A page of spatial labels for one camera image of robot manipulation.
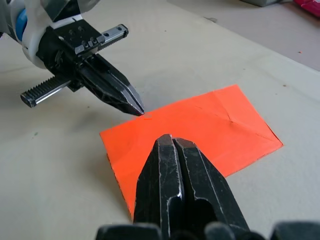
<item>white table surface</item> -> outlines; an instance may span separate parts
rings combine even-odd
[[[320,73],[164,0],[101,1],[84,15],[128,38],[101,54],[147,111],[238,84],[285,146],[227,181],[255,231],[320,220]],[[46,80],[21,47],[0,40],[0,239],[93,240],[129,215],[99,132],[131,116],[88,90],[64,89],[29,109],[20,93]]]

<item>orange paper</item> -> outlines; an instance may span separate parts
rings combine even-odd
[[[131,216],[138,177],[156,139],[164,134],[194,142],[225,177],[283,146],[237,85],[108,129],[100,135]]]

